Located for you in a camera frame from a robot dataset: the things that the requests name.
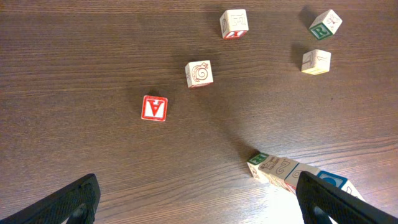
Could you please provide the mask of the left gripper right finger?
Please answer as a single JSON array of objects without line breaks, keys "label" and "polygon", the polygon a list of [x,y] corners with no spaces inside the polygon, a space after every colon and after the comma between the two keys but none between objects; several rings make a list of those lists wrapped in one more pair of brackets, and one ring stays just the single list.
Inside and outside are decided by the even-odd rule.
[{"label": "left gripper right finger", "polygon": [[305,224],[390,224],[397,218],[307,172],[301,172],[296,196]]}]

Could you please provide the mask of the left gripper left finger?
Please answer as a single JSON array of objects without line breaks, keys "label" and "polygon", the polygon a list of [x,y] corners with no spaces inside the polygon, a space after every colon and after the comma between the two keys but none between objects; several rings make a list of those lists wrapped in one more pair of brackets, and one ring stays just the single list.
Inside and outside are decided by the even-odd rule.
[{"label": "left gripper left finger", "polygon": [[1,224],[92,224],[100,202],[94,174],[87,174],[60,190],[1,220]]}]

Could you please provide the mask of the red bottom picture block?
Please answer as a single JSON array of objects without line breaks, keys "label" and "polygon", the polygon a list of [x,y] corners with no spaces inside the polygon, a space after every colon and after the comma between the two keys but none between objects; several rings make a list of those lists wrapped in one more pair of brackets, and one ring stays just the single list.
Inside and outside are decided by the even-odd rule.
[{"label": "red bottom picture block", "polygon": [[317,174],[317,177],[365,202],[365,199],[358,192],[356,187],[346,177],[332,174],[324,170],[320,171]]}]

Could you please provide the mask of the butterfly picture block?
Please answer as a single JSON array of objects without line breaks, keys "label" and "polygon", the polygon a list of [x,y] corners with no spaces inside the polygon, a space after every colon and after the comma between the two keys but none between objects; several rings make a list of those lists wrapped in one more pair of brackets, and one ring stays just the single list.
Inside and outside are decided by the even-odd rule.
[{"label": "butterfly picture block", "polygon": [[252,176],[259,182],[266,184],[269,179],[259,170],[259,166],[269,157],[263,152],[257,153],[255,156],[247,160],[247,165],[251,171]]}]

